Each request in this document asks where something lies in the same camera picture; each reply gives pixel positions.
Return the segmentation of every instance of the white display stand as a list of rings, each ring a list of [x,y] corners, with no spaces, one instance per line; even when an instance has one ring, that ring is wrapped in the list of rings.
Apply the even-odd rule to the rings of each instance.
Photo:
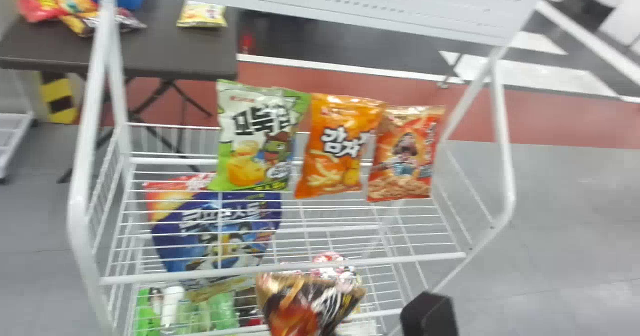
[[[166,124],[135,124],[127,117],[120,34],[114,24],[114,0],[103,0],[78,134],[68,205],[68,235],[78,268],[105,335],[133,335],[138,289],[167,286],[184,279],[248,275],[257,272],[310,270],[311,258],[332,250],[350,259],[323,267],[354,266],[367,288],[361,312],[350,316],[349,327],[366,334],[398,334],[398,315],[416,293],[438,291],[505,227],[515,207],[515,180],[498,60],[526,22],[538,0],[190,0],[235,8],[267,11],[435,36],[494,46],[485,67],[448,115],[436,161],[433,199],[369,204],[363,192],[297,200],[282,192],[283,222],[257,267],[166,272],[149,236],[151,224],[144,207],[142,183],[185,174],[185,165],[217,164],[217,128]],[[487,211],[446,144],[470,108],[484,80],[490,77],[492,113],[502,171],[502,206]],[[98,135],[105,81],[109,81],[116,130],[93,182],[94,145]],[[167,138],[184,140],[182,154],[162,144],[138,140],[142,127]],[[306,135],[299,135],[298,145]],[[293,162],[294,177],[302,154]],[[371,161],[363,163],[362,180]],[[163,167],[160,170],[150,167]],[[448,176],[462,180],[464,195],[480,219],[466,222],[470,212],[456,201],[460,190],[443,186]],[[479,236],[472,236],[479,231]],[[103,241],[111,238],[107,247]],[[106,264],[98,263],[107,250]],[[442,281],[429,287],[422,266],[459,260]],[[260,332],[266,326],[214,330],[199,335],[222,336]]]
[[[17,71],[0,70],[0,72],[11,73],[11,78],[18,90],[22,104],[24,106],[23,113],[2,113],[0,112],[0,185],[7,182],[8,167],[11,160],[25,137],[29,126],[34,122],[34,111],[25,93],[22,82],[16,75]]]
[[[621,0],[599,27],[622,45],[632,47],[640,38],[640,0]]]

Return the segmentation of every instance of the shelf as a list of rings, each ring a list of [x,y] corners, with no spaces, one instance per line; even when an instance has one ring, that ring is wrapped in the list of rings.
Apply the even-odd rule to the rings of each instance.
[[[155,261],[158,267],[162,267],[159,259],[156,258]],[[359,311],[353,313],[349,318],[349,321],[343,323],[340,327],[341,329],[349,329],[353,327],[357,327],[358,329],[366,328],[364,333],[362,333],[361,330],[360,333],[357,333],[358,335],[384,335],[390,331],[390,329],[381,316],[400,313],[400,310],[406,302],[406,295],[403,294],[403,291],[398,285],[398,281],[396,279],[396,268],[392,265],[361,267],[358,268],[357,273],[362,280],[362,286],[366,288],[366,295],[359,304]],[[166,288],[171,285],[171,283],[149,283],[139,285],[132,289],[131,300],[137,300],[137,297],[139,297],[138,291],[140,289],[150,287]],[[234,311],[238,315],[238,322],[242,325],[242,322],[251,318],[247,314],[257,308],[256,296],[250,291],[237,292],[234,295],[233,300]],[[141,321],[141,318],[138,317],[138,308],[135,306],[135,301],[131,302],[130,307],[131,310],[128,314],[131,316],[125,335],[134,336],[135,325],[137,322]],[[206,334],[208,336],[216,336],[248,332],[251,332],[252,335],[262,335],[262,333],[253,334],[254,332],[264,332],[265,336],[270,335],[266,325],[204,332],[197,333],[197,335],[201,336]]]
[[[0,179],[6,176],[6,167],[25,137],[32,119],[32,113],[0,113]]]
[[[434,187],[433,192],[437,196],[434,199],[372,204],[366,202],[366,189],[294,199],[292,189],[299,177],[307,138],[306,133],[298,133],[289,184],[291,190],[278,192],[281,197],[278,211],[282,213],[282,220],[268,242],[262,263],[251,267],[167,272],[151,236],[150,230],[155,224],[149,222],[147,191],[143,185],[198,174],[190,170],[189,165],[198,165],[199,174],[215,172],[217,158],[212,155],[217,154],[219,129],[135,123],[129,126],[133,147],[129,153],[122,153],[117,142],[119,131],[114,132],[94,182],[87,217],[93,252],[96,259],[102,260],[99,261],[98,285],[107,297],[111,319],[116,320],[123,332],[135,325],[137,313],[132,308],[135,308],[140,288],[210,277],[245,275],[252,278],[258,272],[304,272],[319,267],[318,263],[312,262],[315,256],[332,251],[348,260],[323,263],[322,267],[352,266],[362,276],[367,288],[361,313],[352,315],[352,322],[364,323],[362,327],[375,322],[375,332],[370,334],[386,334],[390,329],[385,323],[397,324],[403,306],[416,293],[428,288],[422,262],[466,258],[464,251],[469,250],[472,243],[469,229],[489,228],[485,218],[487,213],[481,203],[482,210],[478,211],[478,195],[473,188],[470,188],[471,192],[466,189],[470,186],[468,180],[464,181],[466,179],[458,182],[466,191],[466,200],[454,195],[461,194],[461,188],[448,184],[448,188],[456,187],[448,194],[440,183]],[[178,144],[179,149],[170,147]],[[362,163],[361,182],[364,186],[372,149],[370,145],[369,155]],[[444,157],[439,161],[439,167],[448,165],[445,171],[450,175],[462,172],[450,152],[442,154]],[[462,218],[468,215],[479,218],[466,227]],[[219,229],[217,233],[229,232]],[[220,242],[219,247],[225,245],[228,244]],[[213,263],[222,263],[223,258],[206,257]],[[265,326],[261,327],[242,327],[233,332],[208,331],[199,335],[222,336],[266,330]]]

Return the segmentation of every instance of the potato chip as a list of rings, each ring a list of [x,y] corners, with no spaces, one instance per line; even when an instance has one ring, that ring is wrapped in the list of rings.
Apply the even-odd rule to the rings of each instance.
[[[444,106],[390,106],[377,129],[366,201],[423,199],[431,193]]]
[[[185,1],[178,19],[178,27],[227,27],[224,6]]]
[[[217,81],[217,175],[214,191],[285,190],[289,184],[293,139],[311,95]]]
[[[375,99],[313,94],[296,199],[359,191],[360,163],[387,105]]]

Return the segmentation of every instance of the chip bag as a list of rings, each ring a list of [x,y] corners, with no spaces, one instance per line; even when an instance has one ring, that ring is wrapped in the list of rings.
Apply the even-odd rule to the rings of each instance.
[[[143,184],[153,245],[168,272],[258,266],[280,227],[276,192],[205,190],[210,173]],[[249,275],[183,279],[195,303],[252,288]]]
[[[227,27],[225,6],[185,1],[178,19],[178,27]]]
[[[18,0],[17,8],[29,23],[57,19],[69,14],[57,0]]]
[[[311,134],[296,199],[362,189],[361,158],[386,105],[375,99],[313,94]]]
[[[366,289],[299,274],[259,274],[258,305],[272,336],[333,336]]]
[[[67,13],[93,13],[98,11],[98,4],[93,0],[56,0]]]
[[[384,111],[366,201],[429,197],[436,133],[444,112],[444,106],[391,106]]]
[[[78,36],[87,38],[93,36],[94,33],[96,33],[96,30],[98,30],[100,14],[98,11],[82,12],[61,16],[60,20],[62,20],[62,22]],[[140,22],[126,8],[118,8],[116,23],[118,24],[118,28],[121,33],[128,33],[128,31],[147,28],[146,24]]]
[[[218,80],[217,191],[285,190],[291,174],[293,139],[311,95]]]

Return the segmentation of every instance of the black object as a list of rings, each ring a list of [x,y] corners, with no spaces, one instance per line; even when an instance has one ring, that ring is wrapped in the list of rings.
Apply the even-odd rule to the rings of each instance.
[[[400,313],[404,336],[458,336],[451,298],[423,292]]]
[[[131,122],[144,123],[140,114],[174,88],[183,102],[188,102],[208,116],[211,113],[191,99],[175,83],[176,80],[215,81],[235,80],[238,76],[236,51],[238,10],[227,8],[224,13],[228,27],[194,29],[176,26],[182,11],[182,0],[145,0],[135,16],[148,28],[124,33],[121,49],[127,81],[137,77],[162,79],[160,86],[135,110],[129,111]],[[29,24],[16,20],[0,40],[0,68],[41,72],[77,74],[84,78],[89,70],[93,39],[78,37],[61,22]],[[183,121],[185,108],[182,110]],[[171,144],[151,127],[146,131],[158,138],[174,153],[182,154],[178,145]],[[96,147],[108,142],[113,131],[99,138]],[[68,183],[71,169],[58,179]]]

